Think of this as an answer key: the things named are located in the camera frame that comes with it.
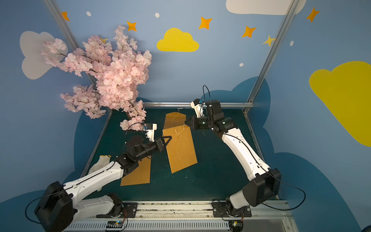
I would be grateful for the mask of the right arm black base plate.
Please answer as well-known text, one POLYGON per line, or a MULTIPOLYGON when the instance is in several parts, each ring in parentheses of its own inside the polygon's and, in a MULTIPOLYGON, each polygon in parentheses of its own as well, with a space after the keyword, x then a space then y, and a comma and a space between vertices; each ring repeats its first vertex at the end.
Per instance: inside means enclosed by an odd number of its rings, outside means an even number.
POLYGON ((213 215, 215 218, 242 218, 252 217, 250 206, 244 206, 236 209, 229 201, 212 200, 213 215))

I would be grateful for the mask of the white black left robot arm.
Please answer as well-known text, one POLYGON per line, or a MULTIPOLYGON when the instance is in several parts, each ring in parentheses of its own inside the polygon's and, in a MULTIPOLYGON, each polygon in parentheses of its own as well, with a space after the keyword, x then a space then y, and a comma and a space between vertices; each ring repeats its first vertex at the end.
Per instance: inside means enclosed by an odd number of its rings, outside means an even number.
POLYGON ((110 212, 115 205, 113 199, 99 201, 87 210, 82 202, 99 188, 133 172, 142 159, 163 151, 171 140, 171 136, 162 136, 144 143, 143 137, 133 136, 126 143, 126 150, 108 165, 65 184, 58 181, 50 184, 34 211, 43 229, 46 232, 62 232, 83 215, 102 215, 110 212))

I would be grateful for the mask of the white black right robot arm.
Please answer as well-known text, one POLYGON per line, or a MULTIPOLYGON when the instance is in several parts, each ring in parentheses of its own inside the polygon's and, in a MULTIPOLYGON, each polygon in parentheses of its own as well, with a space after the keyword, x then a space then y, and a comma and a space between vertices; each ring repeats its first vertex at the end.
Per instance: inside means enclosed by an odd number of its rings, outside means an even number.
POLYGON ((226 199, 229 211, 247 206, 257 206, 278 194, 281 173, 271 169, 245 140, 240 128, 232 118, 226 118, 217 100, 190 103, 196 116, 185 121, 191 130, 211 129, 231 149, 243 167, 249 182, 239 192, 226 199))

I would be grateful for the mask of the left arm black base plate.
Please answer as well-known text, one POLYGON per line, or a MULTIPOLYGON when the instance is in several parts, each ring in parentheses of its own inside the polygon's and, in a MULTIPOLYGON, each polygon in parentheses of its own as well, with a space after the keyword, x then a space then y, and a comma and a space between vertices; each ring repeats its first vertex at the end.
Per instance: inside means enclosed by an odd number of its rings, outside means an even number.
POLYGON ((135 218, 138 203, 115 203, 107 214, 97 215, 96 218, 135 218))

